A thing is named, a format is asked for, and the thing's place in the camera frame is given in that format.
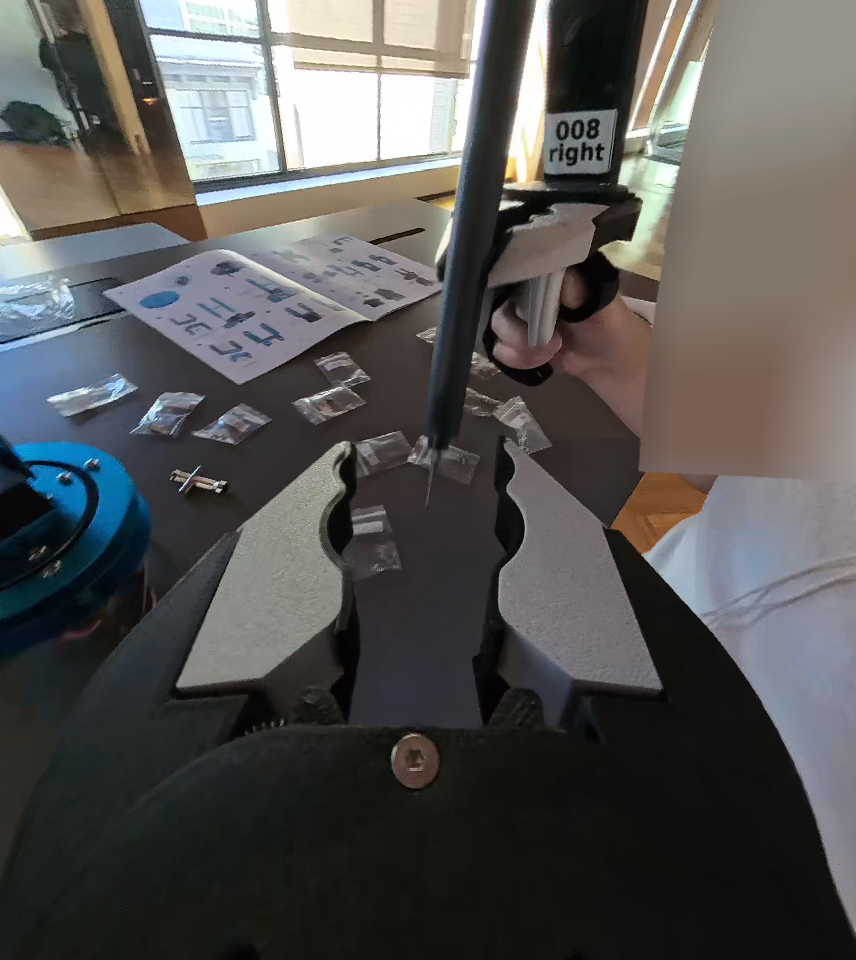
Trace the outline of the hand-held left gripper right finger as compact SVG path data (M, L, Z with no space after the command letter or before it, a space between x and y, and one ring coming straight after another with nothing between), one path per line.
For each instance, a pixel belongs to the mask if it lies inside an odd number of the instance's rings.
M663 683L602 521L514 441L499 438L495 535L475 684L489 725L508 690L568 727L584 697L656 701Z

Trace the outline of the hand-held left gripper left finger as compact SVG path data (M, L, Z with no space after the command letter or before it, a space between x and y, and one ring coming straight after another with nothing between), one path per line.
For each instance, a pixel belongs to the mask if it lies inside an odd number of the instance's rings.
M349 718L360 660L353 539L354 444L335 444L245 522L175 684L178 694L254 693L294 722L309 689Z

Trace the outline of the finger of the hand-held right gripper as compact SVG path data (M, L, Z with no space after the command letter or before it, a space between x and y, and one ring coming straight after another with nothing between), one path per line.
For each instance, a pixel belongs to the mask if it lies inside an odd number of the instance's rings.
M438 249L437 278L443 282L457 254L479 270L483 289L514 287L584 262L591 254L596 221L605 206L510 206L487 215L458 208Z

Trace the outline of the black screwdriver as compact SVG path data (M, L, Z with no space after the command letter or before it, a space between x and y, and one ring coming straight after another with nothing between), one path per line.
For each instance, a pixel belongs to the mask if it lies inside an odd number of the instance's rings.
M485 10L429 379L425 505L442 455L460 433L536 7L491 1Z

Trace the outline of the person's right forearm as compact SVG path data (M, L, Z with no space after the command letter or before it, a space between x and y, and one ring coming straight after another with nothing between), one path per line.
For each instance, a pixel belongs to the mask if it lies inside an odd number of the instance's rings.
M647 394L653 330L643 318L637 325L622 329L594 347L590 372L591 389L612 413L634 434L641 437Z

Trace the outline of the dark desk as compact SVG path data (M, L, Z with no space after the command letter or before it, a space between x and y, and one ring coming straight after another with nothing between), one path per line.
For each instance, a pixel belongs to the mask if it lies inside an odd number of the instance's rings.
M156 223L0 247L0 285L16 280L188 244Z
M439 300L427 299L374 324L414 316L429 321L422 330L432 328ZM25 388L24 360L34 358L32 347L71 331L0 347L0 429L16 444L77 442L44 434L48 427L68 426L67 419L85 407L109 404L135 390L132 383L122 388L115 383L112 395L98 394L97 387L50 395L37 412L33 390ZM335 387L293 403L310 423L334 419L365 403L353 388L371 378L350 354L339 351L315 363ZM357 587L361 661L352 721L379 727L478 724L471 658L481 639L487 591L501 556L494 534L498 434L497 423L470 415L462 421L456 444L481 456L478 473L470 486L437 478L428 510L427 475L416 466L404 465L360 483L354 504L386 507L402 570L378 574ZM117 455L102 451L123 464ZM46 641L0 662L0 878L65 723L118 642L114 631L102 626L87 638Z

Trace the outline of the person's right hand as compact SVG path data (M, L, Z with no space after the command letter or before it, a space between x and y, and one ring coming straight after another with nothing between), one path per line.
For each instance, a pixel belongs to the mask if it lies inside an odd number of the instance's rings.
M560 305L547 341L530 342L530 325L510 298L489 320L484 347L496 367L527 386L539 386L553 375L587 383L625 382L647 365L654 307L623 294L589 315Z

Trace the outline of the metal cross wrench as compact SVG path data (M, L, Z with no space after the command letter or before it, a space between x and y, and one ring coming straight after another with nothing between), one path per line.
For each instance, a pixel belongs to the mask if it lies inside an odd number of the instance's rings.
M197 491L220 496L230 488L228 481L204 476L200 466L191 471L175 469L170 473L169 480L177 486L178 493L182 497L188 497Z

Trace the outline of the group of small clear bags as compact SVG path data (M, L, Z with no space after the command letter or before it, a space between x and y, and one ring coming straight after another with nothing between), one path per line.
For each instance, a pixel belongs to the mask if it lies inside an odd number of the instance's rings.
M421 316L359 323L239 386L136 318L118 315L33 346L23 374L36 412L50 396L90 387L112 396L115 383L135 386L44 436L105 450L130 469L153 515L151 581L165 593L221 534L334 445L398 430L414 441L423 433L433 345L418 334L428 324ZM369 375L353 388L364 403L314 424L294 403L335 387L316 361L338 352ZM197 467L227 481L228 491L180 495L171 472Z

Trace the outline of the beige roller blind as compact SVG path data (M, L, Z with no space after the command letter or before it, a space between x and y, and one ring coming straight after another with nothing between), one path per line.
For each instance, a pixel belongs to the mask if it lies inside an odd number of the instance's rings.
M273 44L297 69L469 77L474 1L270 2Z

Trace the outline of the person's white shirt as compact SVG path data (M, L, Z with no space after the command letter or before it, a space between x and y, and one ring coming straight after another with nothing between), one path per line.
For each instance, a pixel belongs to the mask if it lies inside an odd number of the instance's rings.
M856 486L718 477L646 558L778 728L856 932Z

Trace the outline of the large paned window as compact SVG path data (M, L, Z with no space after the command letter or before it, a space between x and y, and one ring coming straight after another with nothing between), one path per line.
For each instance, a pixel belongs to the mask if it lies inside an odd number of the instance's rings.
M272 41L271 2L292 1L140 3L195 185L373 170L463 150L484 2L460 79L298 69Z

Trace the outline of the open instruction booklet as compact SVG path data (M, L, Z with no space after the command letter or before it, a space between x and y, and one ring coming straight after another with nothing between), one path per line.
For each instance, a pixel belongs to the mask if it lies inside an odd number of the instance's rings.
M334 231L250 256L207 250L106 297L244 385L442 290L435 268Z

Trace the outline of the crumpled clear plastic wrap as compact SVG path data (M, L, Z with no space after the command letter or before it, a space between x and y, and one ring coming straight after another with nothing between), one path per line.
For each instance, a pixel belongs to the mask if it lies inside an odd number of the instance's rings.
M39 280L0 284L0 334L41 332L81 318L66 278L44 274Z

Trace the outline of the black bag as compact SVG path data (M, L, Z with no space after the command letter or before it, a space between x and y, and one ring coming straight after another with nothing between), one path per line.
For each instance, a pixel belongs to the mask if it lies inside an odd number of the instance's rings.
M0 112L0 119L7 127L0 132L0 141L59 147L69 142L62 121L37 103L11 101Z

